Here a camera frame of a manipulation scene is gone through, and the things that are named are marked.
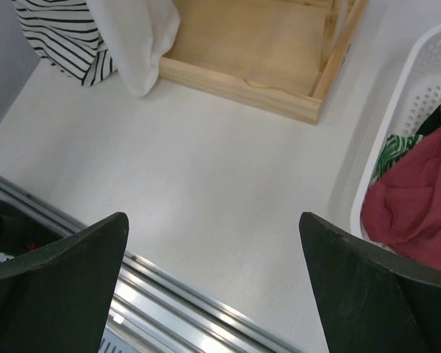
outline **green fabric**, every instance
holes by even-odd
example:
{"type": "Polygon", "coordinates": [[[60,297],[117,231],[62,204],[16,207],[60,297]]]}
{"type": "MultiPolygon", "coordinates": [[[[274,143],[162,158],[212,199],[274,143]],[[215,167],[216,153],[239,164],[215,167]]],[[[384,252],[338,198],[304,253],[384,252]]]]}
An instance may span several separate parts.
{"type": "Polygon", "coordinates": [[[377,159],[377,164],[374,168],[373,182],[381,179],[386,171],[397,164],[397,162],[413,147],[419,144],[424,137],[423,135],[414,135],[403,138],[398,135],[389,135],[377,159]]]}

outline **wooden box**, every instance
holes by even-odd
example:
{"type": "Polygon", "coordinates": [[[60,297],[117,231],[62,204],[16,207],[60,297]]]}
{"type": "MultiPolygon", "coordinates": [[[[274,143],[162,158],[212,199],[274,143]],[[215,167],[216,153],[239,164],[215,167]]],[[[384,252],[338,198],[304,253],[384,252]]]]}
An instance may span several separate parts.
{"type": "Polygon", "coordinates": [[[368,0],[173,0],[160,76],[313,124],[368,0]]]}

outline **maroon fabric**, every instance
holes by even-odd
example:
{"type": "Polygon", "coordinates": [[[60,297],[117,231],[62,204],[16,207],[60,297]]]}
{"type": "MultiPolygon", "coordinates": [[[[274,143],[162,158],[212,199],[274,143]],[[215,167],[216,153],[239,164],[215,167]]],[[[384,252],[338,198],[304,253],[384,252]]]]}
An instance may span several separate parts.
{"type": "Polygon", "coordinates": [[[361,217],[371,240],[441,270],[441,127],[369,188],[361,217]]]}

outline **laundry basket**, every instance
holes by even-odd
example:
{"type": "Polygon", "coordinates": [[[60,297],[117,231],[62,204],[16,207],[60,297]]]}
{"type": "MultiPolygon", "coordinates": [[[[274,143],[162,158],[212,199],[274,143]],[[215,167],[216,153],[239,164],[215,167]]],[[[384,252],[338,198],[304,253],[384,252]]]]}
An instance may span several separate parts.
{"type": "Polygon", "coordinates": [[[389,101],[351,208],[351,234],[369,240],[362,204],[387,136],[410,136],[441,105],[441,24],[414,45],[389,101]]]}

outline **white table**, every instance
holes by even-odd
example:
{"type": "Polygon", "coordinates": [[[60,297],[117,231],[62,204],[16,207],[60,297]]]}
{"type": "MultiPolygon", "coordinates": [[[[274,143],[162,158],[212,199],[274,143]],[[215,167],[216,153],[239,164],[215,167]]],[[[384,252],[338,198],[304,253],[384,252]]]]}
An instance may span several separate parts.
{"type": "Polygon", "coordinates": [[[318,126],[166,81],[144,99],[117,74],[81,88],[41,63],[0,125],[0,174],[86,224],[126,212],[128,250],[326,352],[298,220],[312,211],[347,227],[336,214],[359,179],[349,158],[380,119],[366,102],[384,64],[401,67],[441,22],[435,7],[371,1],[318,126]]]}

